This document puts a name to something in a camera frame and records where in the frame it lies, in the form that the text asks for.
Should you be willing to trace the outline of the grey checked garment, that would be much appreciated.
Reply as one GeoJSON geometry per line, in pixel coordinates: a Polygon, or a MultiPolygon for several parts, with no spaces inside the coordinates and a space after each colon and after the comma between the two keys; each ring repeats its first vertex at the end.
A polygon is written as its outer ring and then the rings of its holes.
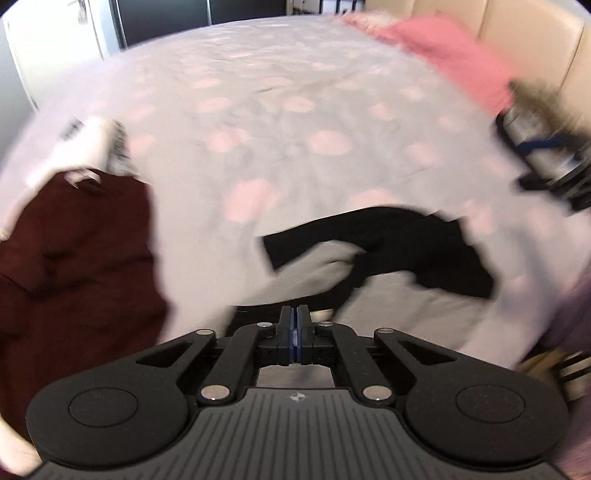
{"type": "Polygon", "coordinates": [[[137,169],[130,159],[127,140],[125,127],[114,121],[106,162],[106,171],[109,174],[131,177],[137,175],[137,169]]]}

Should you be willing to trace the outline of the pink dotted bed sheet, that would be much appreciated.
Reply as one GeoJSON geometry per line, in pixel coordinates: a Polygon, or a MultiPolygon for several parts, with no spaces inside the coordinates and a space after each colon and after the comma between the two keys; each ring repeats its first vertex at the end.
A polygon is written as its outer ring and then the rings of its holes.
{"type": "Polygon", "coordinates": [[[154,40],[71,77],[1,171],[1,229],[68,124],[121,122],[152,189],[166,338],[211,328],[270,278],[259,237],[377,205],[466,221],[498,281],[466,354],[511,367],[590,256],[590,219],[513,185],[491,118],[425,62],[328,17],[154,40]]]}

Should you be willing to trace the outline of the grey black raglan shirt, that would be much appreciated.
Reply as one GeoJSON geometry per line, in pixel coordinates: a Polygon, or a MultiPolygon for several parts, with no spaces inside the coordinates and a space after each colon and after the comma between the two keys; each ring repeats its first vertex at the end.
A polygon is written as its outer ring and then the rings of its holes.
{"type": "Polygon", "coordinates": [[[375,206],[281,222],[256,241],[266,281],[224,308],[224,334],[283,306],[348,325],[390,327],[513,367],[535,340],[527,237],[469,217],[375,206]]]}

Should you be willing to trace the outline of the white door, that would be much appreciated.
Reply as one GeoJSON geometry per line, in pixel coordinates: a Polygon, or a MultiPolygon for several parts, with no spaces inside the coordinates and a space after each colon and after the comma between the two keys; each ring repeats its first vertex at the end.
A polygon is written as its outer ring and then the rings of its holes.
{"type": "Polygon", "coordinates": [[[101,14],[90,1],[17,1],[2,15],[2,24],[36,110],[70,76],[109,56],[101,14]]]}

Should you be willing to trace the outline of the maroon sweater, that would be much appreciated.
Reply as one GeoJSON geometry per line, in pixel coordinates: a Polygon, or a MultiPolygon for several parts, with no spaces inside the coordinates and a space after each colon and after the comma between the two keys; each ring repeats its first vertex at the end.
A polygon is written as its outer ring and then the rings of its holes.
{"type": "Polygon", "coordinates": [[[151,233],[132,176],[60,172],[21,211],[1,244],[1,416],[22,437],[45,386],[156,343],[151,233]]]}

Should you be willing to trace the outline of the white bedside table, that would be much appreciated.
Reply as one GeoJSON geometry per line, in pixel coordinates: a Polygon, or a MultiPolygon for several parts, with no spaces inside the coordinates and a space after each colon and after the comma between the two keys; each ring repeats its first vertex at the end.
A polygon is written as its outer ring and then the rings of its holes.
{"type": "Polygon", "coordinates": [[[288,15],[341,15],[365,8],[363,0],[287,0],[288,15]]]}

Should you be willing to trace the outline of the striped olive folded garment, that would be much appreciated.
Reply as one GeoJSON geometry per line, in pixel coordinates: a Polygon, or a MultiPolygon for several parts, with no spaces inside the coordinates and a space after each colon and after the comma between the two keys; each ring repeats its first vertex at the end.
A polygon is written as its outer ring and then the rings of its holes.
{"type": "Polygon", "coordinates": [[[567,107],[557,90],[517,78],[509,81],[508,89],[513,97],[513,110],[536,120],[546,133],[590,135],[583,116],[567,107]]]}

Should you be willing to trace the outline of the beige padded headboard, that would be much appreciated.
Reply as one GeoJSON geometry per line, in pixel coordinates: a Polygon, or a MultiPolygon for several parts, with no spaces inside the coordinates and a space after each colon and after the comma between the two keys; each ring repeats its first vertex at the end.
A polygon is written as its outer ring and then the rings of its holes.
{"type": "Polygon", "coordinates": [[[574,1],[414,1],[409,14],[451,17],[590,120],[590,13],[574,1]]]}

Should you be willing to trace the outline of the black sliding wardrobe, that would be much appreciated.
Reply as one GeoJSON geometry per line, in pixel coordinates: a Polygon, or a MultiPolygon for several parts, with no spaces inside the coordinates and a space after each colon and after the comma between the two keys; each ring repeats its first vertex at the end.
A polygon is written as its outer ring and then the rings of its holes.
{"type": "Polygon", "coordinates": [[[114,0],[109,6],[123,49],[186,30],[287,15],[283,0],[114,0]]]}

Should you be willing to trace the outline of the white knit garment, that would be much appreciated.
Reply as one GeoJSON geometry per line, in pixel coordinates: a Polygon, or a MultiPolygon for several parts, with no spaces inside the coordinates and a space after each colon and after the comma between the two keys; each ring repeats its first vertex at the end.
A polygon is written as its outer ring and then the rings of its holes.
{"type": "Polygon", "coordinates": [[[72,123],[49,154],[27,174],[26,186],[39,189],[63,171],[105,170],[117,131],[116,121],[98,116],[72,123]]]}

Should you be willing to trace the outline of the floral pink pillow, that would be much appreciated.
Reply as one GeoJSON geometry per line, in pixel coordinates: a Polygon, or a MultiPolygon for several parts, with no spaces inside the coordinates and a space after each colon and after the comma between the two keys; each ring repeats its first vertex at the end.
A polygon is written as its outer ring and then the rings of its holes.
{"type": "Polygon", "coordinates": [[[342,14],[339,16],[339,21],[369,37],[383,39],[389,35],[394,25],[399,24],[402,19],[385,10],[372,10],[342,14]]]}

